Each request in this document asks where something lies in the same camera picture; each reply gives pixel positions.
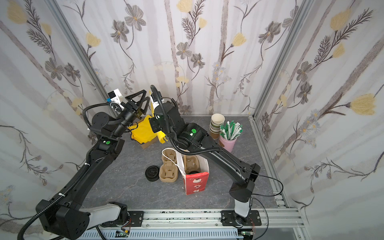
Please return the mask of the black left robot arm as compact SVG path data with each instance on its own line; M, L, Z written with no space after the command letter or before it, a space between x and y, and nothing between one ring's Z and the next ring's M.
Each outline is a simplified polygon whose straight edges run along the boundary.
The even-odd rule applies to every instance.
M136 119L147 112L150 98L146 94L145 90L141 90L127 96L125 103L107 102L91 105L83 110L85 114L90 109L109 106L118 111L119 115L114 118L99 112L91 120L84 118L90 131L97 135L97 142L86 153L84 165L62 190L49 201L39 202L36 215L19 231L19 240L24 239L27 229L36 220L40 220L45 231L70 240L76 240L87 229L97 225L96 211L82 212L81 206L104 170L121 153L125 143L122 135Z

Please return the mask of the yellow paper napkin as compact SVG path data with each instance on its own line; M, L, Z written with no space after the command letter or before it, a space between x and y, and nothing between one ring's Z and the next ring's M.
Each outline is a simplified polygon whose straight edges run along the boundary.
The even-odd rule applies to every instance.
M150 104L150 110L151 113L148 114L143 120L128 128L132 133L132 139L140 144L146 144L157 138L161 144L164 144L167 141L166 135L161 131L154 133L150 125L149 120L153 117L154 113L153 104Z

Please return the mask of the brown pulp cup carrier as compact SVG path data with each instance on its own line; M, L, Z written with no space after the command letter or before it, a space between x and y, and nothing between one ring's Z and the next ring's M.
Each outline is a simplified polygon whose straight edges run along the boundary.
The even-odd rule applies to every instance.
M159 178L163 183L174 183L179 176L177 152L172 148L162 150L163 164L160 167Z

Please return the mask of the red white paper bag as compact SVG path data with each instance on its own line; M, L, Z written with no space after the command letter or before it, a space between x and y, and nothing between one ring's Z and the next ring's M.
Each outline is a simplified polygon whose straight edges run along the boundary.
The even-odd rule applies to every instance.
M181 174L186 195L205 190L210 175L207 159L198 155L183 155L173 148L166 148L162 150L162 161L159 172L162 182L173 183Z

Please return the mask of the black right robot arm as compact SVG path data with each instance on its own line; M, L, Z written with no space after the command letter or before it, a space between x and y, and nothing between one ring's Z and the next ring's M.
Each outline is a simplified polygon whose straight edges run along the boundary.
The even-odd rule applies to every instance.
M212 161L233 181L229 190L235 200L235 225L245 225L251 211L251 197L254 195L255 181L261 177L258 164L248 164L221 147L211 135L196 123L186 123L177 107L163 103L157 88L151 86L151 97L158 103L150 125L154 133L163 132L173 148L182 155L199 155Z

